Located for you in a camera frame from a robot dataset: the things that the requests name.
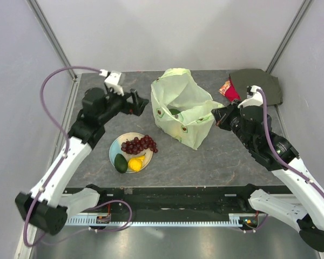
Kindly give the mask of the green lime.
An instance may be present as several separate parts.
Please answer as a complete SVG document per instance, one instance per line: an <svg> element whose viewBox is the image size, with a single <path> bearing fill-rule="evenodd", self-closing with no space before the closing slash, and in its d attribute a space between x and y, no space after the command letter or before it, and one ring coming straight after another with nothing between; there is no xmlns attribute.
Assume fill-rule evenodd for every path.
<svg viewBox="0 0 324 259"><path fill-rule="evenodd" d="M169 112L172 114L172 115L177 115L180 113L180 111L176 108L171 108L169 109Z"/></svg>

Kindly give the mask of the light green plastic bag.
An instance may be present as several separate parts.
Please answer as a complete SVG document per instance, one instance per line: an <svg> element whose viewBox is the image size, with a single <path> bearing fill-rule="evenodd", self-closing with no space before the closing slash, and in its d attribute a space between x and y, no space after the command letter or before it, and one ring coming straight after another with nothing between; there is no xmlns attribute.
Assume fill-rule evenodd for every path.
<svg viewBox="0 0 324 259"><path fill-rule="evenodd" d="M168 69L151 84L151 104L157 127L194 150L214 124L211 110L224 107L183 68ZM172 115L171 108L180 113Z"/></svg>

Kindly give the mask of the red grape bunch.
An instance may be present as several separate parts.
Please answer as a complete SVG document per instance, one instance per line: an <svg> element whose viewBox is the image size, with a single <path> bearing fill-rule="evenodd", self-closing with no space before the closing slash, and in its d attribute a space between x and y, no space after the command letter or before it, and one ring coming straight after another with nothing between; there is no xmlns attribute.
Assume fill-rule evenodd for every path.
<svg viewBox="0 0 324 259"><path fill-rule="evenodd" d="M157 153L157 143L149 135L127 139L121 144L121 150L127 154L137 155L143 151L150 150Z"/></svg>

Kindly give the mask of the yellow fruit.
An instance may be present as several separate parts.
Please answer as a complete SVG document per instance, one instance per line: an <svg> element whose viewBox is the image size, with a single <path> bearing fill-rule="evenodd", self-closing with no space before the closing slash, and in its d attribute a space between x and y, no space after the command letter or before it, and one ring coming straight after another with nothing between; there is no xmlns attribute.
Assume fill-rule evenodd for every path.
<svg viewBox="0 0 324 259"><path fill-rule="evenodd" d="M127 163L128 171L129 172L139 172L140 170L142 170L146 165L145 158L146 158L146 155L131 158Z"/></svg>

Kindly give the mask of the dark green avocado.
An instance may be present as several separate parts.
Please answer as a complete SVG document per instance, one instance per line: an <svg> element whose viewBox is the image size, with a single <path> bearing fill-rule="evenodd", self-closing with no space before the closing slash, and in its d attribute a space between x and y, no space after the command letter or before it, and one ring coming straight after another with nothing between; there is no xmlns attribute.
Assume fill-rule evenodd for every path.
<svg viewBox="0 0 324 259"><path fill-rule="evenodd" d="M128 162L122 154L117 154L114 159L114 167L117 172L124 174L128 169Z"/></svg>

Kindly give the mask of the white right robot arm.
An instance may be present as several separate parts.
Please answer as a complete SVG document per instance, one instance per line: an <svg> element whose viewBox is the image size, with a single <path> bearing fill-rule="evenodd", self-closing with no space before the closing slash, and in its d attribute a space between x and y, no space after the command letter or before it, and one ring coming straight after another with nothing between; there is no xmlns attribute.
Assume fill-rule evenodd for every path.
<svg viewBox="0 0 324 259"><path fill-rule="evenodd" d="M237 208L245 213L258 210L282 221L295 229L311 248L324 252L324 190L292 144L272 131L266 106L233 102L211 113L216 125L233 132L252 158L280 179L300 202L295 206L247 184L236 200Z"/></svg>

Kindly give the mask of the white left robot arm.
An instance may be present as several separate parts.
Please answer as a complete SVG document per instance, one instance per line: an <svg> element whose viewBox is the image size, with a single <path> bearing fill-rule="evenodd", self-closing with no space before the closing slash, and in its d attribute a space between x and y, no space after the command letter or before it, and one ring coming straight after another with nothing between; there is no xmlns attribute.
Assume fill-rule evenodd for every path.
<svg viewBox="0 0 324 259"><path fill-rule="evenodd" d="M91 88L82 99L82 109L66 135L66 142L42 179L27 193L20 192L15 204L28 225L50 235L58 234L66 221L87 209L103 212L108 200L98 187L62 197L79 165L105 134L104 125L119 113L140 116L149 101L137 91L116 93L111 88Z"/></svg>

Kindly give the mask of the red cloth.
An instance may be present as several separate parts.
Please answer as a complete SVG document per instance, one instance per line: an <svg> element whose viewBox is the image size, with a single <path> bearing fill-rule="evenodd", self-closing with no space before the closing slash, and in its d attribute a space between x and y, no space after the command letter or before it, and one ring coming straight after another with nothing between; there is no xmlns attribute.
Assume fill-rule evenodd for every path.
<svg viewBox="0 0 324 259"><path fill-rule="evenodd" d="M237 91L231 83L228 83L226 85L225 97L229 101L240 100L240 96L238 95Z"/></svg>

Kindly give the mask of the floral patterned cloth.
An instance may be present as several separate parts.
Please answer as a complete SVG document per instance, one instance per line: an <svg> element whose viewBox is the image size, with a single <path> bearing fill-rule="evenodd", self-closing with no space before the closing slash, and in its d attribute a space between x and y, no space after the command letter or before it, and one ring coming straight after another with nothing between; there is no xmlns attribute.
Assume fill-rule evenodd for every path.
<svg viewBox="0 0 324 259"><path fill-rule="evenodd" d="M231 87L231 83L229 80L227 80L223 86L219 89L219 93L222 94L223 96L226 95L226 92L228 91L228 89L230 89Z"/></svg>

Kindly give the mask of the cream and blue plate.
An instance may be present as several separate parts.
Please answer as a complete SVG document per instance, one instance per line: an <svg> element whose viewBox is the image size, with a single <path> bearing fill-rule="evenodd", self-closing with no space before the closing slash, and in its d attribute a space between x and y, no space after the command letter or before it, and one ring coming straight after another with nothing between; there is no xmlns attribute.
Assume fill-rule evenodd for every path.
<svg viewBox="0 0 324 259"><path fill-rule="evenodd" d="M110 162L120 173L138 173L149 164L156 147L148 135L125 133L111 144Z"/></svg>

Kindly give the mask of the olive green cloth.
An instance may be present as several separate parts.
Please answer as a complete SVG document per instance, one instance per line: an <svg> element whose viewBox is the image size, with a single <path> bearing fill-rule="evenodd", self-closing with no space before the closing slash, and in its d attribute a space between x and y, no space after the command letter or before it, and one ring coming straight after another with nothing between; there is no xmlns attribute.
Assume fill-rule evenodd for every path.
<svg viewBox="0 0 324 259"><path fill-rule="evenodd" d="M248 88L255 85L264 91L268 106L283 103L278 77L272 76L262 69L237 70L229 74L229 79L241 100L247 98Z"/></svg>

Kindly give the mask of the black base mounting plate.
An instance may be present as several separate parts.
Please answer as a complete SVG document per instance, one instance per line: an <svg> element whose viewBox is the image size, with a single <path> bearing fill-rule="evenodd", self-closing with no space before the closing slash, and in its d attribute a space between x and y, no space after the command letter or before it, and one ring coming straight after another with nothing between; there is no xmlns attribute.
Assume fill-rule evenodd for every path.
<svg viewBox="0 0 324 259"><path fill-rule="evenodd" d="M122 187L100 188L99 203L109 200L127 202L134 212L162 209L190 209L214 213L256 213L248 202L256 187Z"/></svg>

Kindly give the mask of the left aluminium frame rail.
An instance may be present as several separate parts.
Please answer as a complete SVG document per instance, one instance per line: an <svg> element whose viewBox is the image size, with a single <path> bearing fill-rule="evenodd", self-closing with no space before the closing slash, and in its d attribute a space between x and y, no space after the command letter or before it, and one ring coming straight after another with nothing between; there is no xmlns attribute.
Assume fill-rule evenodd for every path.
<svg viewBox="0 0 324 259"><path fill-rule="evenodd" d="M55 68L45 70L46 74L50 74L58 68L63 68L70 65L69 59L65 54L48 18L45 15L39 1L27 1L38 25L46 36L49 45L52 47L52 54L57 57L57 66ZM51 78L45 87L45 101L47 107L55 119L62 125L68 126L71 120L71 110L75 103L75 95L78 89L78 76L74 70L61 72ZM52 133L51 151L49 152L49 163L52 163L54 158L60 151L64 137L60 130L47 119L49 132Z"/></svg>

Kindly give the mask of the aluminium frame rail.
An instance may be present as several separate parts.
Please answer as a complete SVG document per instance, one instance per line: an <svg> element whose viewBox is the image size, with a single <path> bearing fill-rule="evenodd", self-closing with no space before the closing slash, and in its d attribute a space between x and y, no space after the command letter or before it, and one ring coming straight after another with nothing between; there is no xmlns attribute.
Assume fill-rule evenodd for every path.
<svg viewBox="0 0 324 259"><path fill-rule="evenodd" d="M296 14L294 15L287 31L285 32L280 44L278 45L271 61L269 62L267 69L265 70L267 73L271 74L275 69L278 61L282 57L284 51L286 50L289 42L292 40L294 34L296 33L299 25L301 24L304 16L308 12L309 8L313 4L313 0L303 0L300 7L298 8Z"/></svg>
<svg viewBox="0 0 324 259"><path fill-rule="evenodd" d="M52 47L52 54L57 57L57 66L55 68L45 70L46 74L50 74L58 68L63 68L70 65L69 59L65 54L48 18L45 15L39 1L27 1L38 25L46 36L49 45ZM51 78L45 87L45 101L47 107L55 119L62 125L68 126L71 120L71 110L75 103L75 95L78 89L78 76L74 70L61 72ZM52 163L54 158L60 151L64 137L60 130L47 119L49 132L52 133L51 151L49 152L49 163Z"/></svg>

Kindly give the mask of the right aluminium frame rail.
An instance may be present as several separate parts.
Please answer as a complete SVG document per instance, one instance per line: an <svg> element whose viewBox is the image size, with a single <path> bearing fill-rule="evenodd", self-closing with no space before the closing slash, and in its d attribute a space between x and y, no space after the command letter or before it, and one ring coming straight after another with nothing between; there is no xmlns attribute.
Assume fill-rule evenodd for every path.
<svg viewBox="0 0 324 259"><path fill-rule="evenodd" d="M298 8L296 14L294 15L287 31L285 32L280 44L278 45L271 61L269 62L267 69L265 70L267 73L271 74L275 69L278 61L282 57L284 51L286 50L289 42L292 40L294 34L296 33L299 25L301 24L304 16L308 12L309 8L313 4L313 0L303 0L300 7Z"/></svg>

